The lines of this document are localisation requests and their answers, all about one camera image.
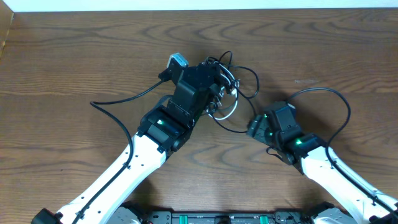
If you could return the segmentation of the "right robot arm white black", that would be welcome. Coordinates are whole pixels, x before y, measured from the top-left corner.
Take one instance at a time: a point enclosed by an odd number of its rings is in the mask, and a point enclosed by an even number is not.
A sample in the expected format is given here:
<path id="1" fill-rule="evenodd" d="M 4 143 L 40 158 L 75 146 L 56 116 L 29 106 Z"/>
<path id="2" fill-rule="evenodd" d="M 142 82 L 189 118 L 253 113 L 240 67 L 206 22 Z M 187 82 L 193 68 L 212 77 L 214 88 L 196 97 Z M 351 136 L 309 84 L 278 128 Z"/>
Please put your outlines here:
<path id="1" fill-rule="evenodd" d="M 295 107 L 278 101 L 248 124 L 248 136 L 276 151 L 275 156 L 321 185 L 347 211 L 323 208 L 313 223 L 397 223 L 397 199 L 384 194 L 347 166 L 295 119 Z"/>

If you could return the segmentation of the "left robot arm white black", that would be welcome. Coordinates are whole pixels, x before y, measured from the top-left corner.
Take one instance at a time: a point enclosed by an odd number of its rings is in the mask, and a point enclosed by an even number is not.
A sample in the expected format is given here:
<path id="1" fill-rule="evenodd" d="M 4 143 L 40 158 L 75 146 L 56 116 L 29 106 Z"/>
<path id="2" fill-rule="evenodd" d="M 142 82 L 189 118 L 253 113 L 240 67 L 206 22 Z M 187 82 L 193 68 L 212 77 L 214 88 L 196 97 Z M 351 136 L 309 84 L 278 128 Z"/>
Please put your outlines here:
<path id="1" fill-rule="evenodd" d="M 225 85 L 220 66 L 194 67 L 173 62 L 159 77 L 176 89 L 167 106 L 161 103 L 142 119 L 121 155 L 81 195 L 57 212 L 42 209 L 32 223 L 106 223 L 133 190 L 178 151 L 205 108 Z"/>

